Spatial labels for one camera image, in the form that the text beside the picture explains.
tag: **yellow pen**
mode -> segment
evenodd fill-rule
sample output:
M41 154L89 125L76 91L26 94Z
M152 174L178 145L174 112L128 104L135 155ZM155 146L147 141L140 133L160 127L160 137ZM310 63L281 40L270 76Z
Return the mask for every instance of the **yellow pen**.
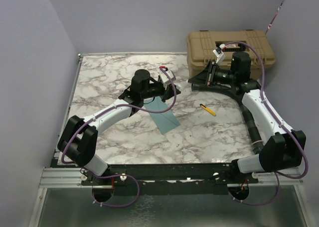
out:
M208 111L210 114L212 114L213 116L216 116L216 113L214 113L212 110L210 110L209 108L207 108L204 104L200 104L200 106L205 109L206 111Z

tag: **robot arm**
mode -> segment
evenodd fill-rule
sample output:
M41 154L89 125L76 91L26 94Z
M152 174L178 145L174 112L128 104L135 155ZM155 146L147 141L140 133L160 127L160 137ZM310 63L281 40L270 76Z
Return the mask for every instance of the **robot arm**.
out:
M76 165L85 167L95 175L101 176L108 168L108 164L95 154L97 137L118 121L134 115L139 110L138 108L144 105L144 99L161 97L162 101L165 102L172 98L174 92L169 78L174 81L176 77L168 69L165 73L160 74L156 81L147 70L137 70L130 87L110 106L84 118L72 116L61 135L58 149L63 152L76 131L86 122L92 120L81 130L81 136L78 135L69 145L66 156ZM176 86L175 90L177 95L180 94Z
M304 149L306 136L302 131L295 131L287 125L266 99L261 98L261 86L256 80L250 79L251 58L245 52L233 53L230 70L219 67L225 55L223 47L214 51L216 62L210 61L207 67L197 76L188 80L192 90L218 92L233 98L241 108L256 155L233 160L232 175L251 172L273 172L299 166L302 154L291 138L293 135L300 147ZM267 104L281 123L278 124L273 114L263 104ZM265 132L267 142L263 145L254 118Z

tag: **lavender wall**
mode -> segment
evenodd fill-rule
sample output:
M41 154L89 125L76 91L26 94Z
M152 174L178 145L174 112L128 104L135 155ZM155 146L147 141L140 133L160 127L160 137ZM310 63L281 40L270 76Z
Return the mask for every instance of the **lavender wall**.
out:
M27 226L77 52L49 0L0 0L0 225Z
M318 0L286 0L268 32L277 56L266 76L267 96L281 116L307 136L310 170L304 178L319 223Z
M81 53L185 52L196 30L266 30L282 0L51 0Z

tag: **marble countertop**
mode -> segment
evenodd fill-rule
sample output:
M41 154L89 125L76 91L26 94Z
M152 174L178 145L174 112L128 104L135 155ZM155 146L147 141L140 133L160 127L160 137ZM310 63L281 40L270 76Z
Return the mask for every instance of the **marble countertop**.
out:
M186 55L84 56L69 116L84 117L105 108L130 85L137 69L157 77L162 65L175 73L175 84L181 86L172 109L180 126L162 135L148 113L138 112L100 135L96 153L103 160L109 164L209 163L253 155L237 103L222 94L191 91Z

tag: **black arm segment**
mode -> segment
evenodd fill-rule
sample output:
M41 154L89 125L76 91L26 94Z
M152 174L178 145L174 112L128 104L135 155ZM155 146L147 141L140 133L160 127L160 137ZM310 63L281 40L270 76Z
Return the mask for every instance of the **black arm segment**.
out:
M253 143L253 147L254 147L253 152L254 154L259 154L261 150L263 149L264 145L263 145L260 133L256 127L254 117L244 105L240 106L240 110L243 115L246 126L248 128L251 142Z

